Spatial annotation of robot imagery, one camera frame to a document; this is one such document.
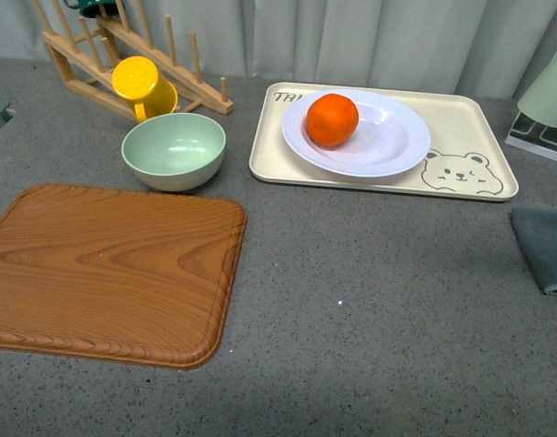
bear illustration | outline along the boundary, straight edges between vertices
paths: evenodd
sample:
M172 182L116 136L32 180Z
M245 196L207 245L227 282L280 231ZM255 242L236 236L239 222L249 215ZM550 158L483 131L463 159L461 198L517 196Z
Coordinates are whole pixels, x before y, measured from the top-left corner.
M492 195L503 191L503 183L489 168L489 159L480 153L442 155L431 149L425 161L422 180L437 190Z

green bowl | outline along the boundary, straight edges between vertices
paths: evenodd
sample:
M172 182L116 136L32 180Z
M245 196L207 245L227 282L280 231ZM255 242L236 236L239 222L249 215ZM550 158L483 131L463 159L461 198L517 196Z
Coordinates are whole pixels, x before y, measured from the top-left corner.
M202 185L218 171L226 133L200 114L174 113L135 126L123 139L121 154L135 175L162 191Z

gray cloth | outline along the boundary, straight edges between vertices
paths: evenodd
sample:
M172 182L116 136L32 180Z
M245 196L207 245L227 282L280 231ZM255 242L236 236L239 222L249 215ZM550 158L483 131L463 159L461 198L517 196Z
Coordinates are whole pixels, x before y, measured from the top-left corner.
M513 208L511 225L538 286L557 295L557 211Z

speckled surface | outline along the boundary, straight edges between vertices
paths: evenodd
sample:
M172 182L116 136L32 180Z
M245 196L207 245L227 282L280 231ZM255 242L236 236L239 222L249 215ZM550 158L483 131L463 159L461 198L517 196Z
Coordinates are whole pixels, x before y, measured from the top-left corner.
M230 78L228 153L199 196L248 211L226 331L194 371L0 351L0 437L557 435L557 297L540 293L514 206L557 208L557 163L503 143L511 101L481 98L520 183L505 203L292 187L248 157L272 80ZM120 157L133 122L0 59L0 214L51 182L147 190Z

tray rim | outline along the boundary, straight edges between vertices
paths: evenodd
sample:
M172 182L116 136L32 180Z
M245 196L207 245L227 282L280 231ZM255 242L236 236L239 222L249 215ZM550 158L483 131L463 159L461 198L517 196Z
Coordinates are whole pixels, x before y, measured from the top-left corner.
M506 167L506 170L511 178L511 185L510 185L510 192L507 195L502 196L481 196L481 195L470 195L470 194L454 194L447 192L438 192L438 191L431 191L426 188L403 188L403 187L395 187L395 186L378 186L378 185L371 185L366 184L365 180L362 181L362 178L354 178L354 177L347 177L349 180L346 181L334 181L334 180L316 180L314 178L302 179L302 178L291 178L291 177L283 177L283 178L274 178L270 177L263 172L261 172L255 163L255 156L257 154L258 149L260 146L260 137L261 137L261 128L263 123L265 123L265 113L268 111L268 99L273 92L277 88L281 88L284 86L289 87L296 87L301 86L305 87L306 90L311 88L316 91L332 88L349 88L349 89L361 89L361 90L368 90L372 92L381 92L381 94L385 96L392 96L392 97L405 97L405 98L428 98L428 99L437 99L448 101L449 103L462 103L467 105L470 109L474 110L477 115L481 118L481 121L486 124L488 132L491 133L491 137L494 140L496 145L493 153L495 153L501 161L501 164ZM248 167L252 174L265 182L268 183L275 183L275 184L286 184L286 185L300 185L300 186L307 186L307 187L318 187L318 188L344 188L344 189L358 189L358 190L368 190L380 193L398 193L398 194L414 194L414 195L422 195L431 198L455 198L455 199L465 199L465 200L477 200L477 201L488 201L494 203L501 203L511 198L515 197L519 193L519 182L517 178L512 172L511 166L507 161L503 151L501 149L501 145L497 138L494 136L494 133L489 126L489 123L482 112L482 108L475 100L470 97L460 96L460 95L449 95L449 94L437 94L437 93L427 93L427 92L420 92L420 91L405 91L405 90L393 90L393 89L382 89L382 88L370 88L364 86L342 86L342 85L327 85L327 84L315 84L315 83L305 83L305 82L288 82L288 81L281 81L274 84L271 84L265 93L263 107L260 112L260 116L258 118L257 123L257 130L254 137L252 149L250 151L250 156L248 159Z

